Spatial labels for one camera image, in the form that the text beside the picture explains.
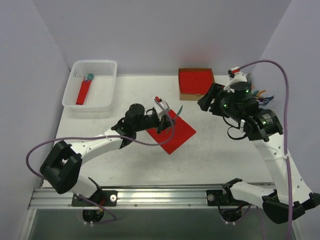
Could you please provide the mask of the red paper napkin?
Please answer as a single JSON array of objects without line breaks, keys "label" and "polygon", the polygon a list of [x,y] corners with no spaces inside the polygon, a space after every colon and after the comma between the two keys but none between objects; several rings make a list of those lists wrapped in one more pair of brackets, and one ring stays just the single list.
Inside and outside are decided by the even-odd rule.
[{"label": "red paper napkin", "polygon": [[[169,115],[173,119],[176,116],[176,113],[173,110],[170,110]],[[174,129],[175,132],[172,139],[168,143],[161,145],[164,151],[169,155],[177,150],[182,144],[184,144],[196,133],[196,130],[193,129],[180,116],[175,121]],[[156,132],[155,128],[148,129],[147,132],[157,143],[162,143],[171,136],[172,129],[170,129],[168,133],[166,133],[166,130],[164,130],[160,134]]]}]

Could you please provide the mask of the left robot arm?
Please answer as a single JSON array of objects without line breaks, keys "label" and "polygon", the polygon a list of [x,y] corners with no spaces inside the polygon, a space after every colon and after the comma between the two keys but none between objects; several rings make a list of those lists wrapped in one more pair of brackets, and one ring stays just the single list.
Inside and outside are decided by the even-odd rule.
[{"label": "left robot arm", "polygon": [[175,121],[169,111],[168,103],[161,99],[155,101],[151,114],[134,103],[116,125],[98,136],[81,137],[73,143],[56,140],[39,171],[58,194],[72,192],[95,206],[104,200],[102,188],[92,178],[82,176],[81,167],[100,155],[137,143],[138,132],[155,129],[161,133],[173,128]]}]

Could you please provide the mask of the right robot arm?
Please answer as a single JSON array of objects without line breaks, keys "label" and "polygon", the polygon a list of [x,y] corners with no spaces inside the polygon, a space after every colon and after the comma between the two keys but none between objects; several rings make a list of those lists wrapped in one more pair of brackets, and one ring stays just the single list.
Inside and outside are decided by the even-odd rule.
[{"label": "right robot arm", "polygon": [[252,96],[249,82],[236,82],[230,89],[213,83],[198,102],[202,111],[237,122],[260,153],[272,177],[275,188],[269,189],[235,178],[223,185],[222,200],[232,205],[243,202],[262,208],[276,224],[295,220],[320,204],[320,195],[303,181],[289,152],[285,149],[284,131],[277,115],[259,106]]}]

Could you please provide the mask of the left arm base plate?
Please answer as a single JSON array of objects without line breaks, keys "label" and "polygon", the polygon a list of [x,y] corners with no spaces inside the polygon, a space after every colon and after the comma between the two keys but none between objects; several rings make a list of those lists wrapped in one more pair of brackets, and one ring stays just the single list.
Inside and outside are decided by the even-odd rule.
[{"label": "left arm base plate", "polygon": [[[98,190],[90,198],[90,201],[103,206],[103,207],[114,207],[117,205],[118,192],[116,190]],[[79,198],[76,194],[72,197],[71,205],[73,207],[90,207],[93,204],[84,201],[82,198]]]}]

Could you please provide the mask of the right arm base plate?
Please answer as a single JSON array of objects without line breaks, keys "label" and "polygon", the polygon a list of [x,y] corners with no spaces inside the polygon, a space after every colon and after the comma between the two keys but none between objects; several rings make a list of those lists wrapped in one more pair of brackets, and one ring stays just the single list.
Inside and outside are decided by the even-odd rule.
[{"label": "right arm base plate", "polygon": [[209,189],[206,191],[208,206],[234,206],[232,201],[222,189]]}]

